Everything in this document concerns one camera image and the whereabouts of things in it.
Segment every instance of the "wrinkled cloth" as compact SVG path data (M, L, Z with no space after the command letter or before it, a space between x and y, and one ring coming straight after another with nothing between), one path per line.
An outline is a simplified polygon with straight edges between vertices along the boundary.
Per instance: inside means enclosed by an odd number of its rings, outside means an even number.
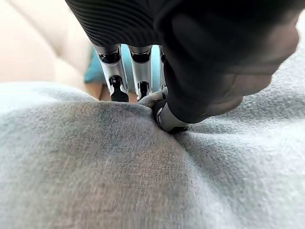
M235 110L171 135L151 106L0 85L4 229L303 229L305 40Z

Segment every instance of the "couch cushion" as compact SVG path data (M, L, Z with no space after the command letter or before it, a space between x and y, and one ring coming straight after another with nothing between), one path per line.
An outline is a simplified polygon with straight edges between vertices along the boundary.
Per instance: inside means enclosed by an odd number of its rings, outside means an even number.
M86 90L91 44L63 0L0 1L0 82L60 82Z

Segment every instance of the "teal object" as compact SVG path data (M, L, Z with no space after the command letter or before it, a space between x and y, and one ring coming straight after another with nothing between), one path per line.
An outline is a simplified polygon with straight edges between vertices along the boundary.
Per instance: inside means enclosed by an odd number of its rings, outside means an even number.
M131 55L126 44L122 44L122 58L127 75L129 91L134 91L134 82L132 74ZM152 47L152 90L158 91L160 88L160 50L158 45ZM90 66L85 74L85 83L101 82L106 83L104 73L100 64L99 56L92 48L92 59Z

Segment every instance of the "cream sofa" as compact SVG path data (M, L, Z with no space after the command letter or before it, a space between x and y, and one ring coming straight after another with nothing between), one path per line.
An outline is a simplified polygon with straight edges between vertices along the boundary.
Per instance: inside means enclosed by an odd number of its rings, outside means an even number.
M0 0L0 83L83 83L91 43L64 0Z

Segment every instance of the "robotic hand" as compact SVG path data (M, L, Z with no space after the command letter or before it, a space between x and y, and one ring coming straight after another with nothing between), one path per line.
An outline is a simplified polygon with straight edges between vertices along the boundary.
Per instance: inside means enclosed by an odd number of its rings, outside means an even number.
M138 99L152 91L151 45L161 49L165 131L236 108L295 52L304 0L66 0L97 53L113 101L128 101L120 44L129 45Z

